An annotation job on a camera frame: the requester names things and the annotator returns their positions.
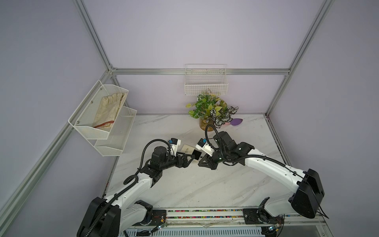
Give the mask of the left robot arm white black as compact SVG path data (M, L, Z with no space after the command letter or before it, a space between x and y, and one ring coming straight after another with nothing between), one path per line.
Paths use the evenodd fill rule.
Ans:
M195 155L177 152L178 141L154 139L148 144L162 142L155 147L149 160L142 155L135 174L127 177L123 187L114 195L95 198L86 211L77 232L78 237L117 237L134 224L148 225L152 221L152 205L140 200L141 194L152 188L171 168L187 168Z

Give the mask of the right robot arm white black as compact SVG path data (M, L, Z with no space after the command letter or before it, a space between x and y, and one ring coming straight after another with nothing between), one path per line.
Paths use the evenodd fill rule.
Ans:
M290 213L298 213L308 219L314 219L317 214L327 216L321 207L325 192L316 171L286 165L246 142L237 144L227 132L218 132L214 125L208 124L204 134L205 137L196 145L205 152L199 161L200 167L216 170L220 163L227 166L241 164L262 172L288 189L285 195L267 197L261 202L257 210L261 221Z

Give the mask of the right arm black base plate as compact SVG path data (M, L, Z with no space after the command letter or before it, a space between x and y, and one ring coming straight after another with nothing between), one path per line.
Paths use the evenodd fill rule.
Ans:
M283 217L281 215L273 217L265 210L259 208L244 208L242 210L245 224L258 225L258 224L279 224L283 223Z

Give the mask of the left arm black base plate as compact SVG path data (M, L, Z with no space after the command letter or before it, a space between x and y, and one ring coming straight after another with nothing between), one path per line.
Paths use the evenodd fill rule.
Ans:
M148 210L143 221L140 222L142 226L157 226L166 221L167 211L163 209Z

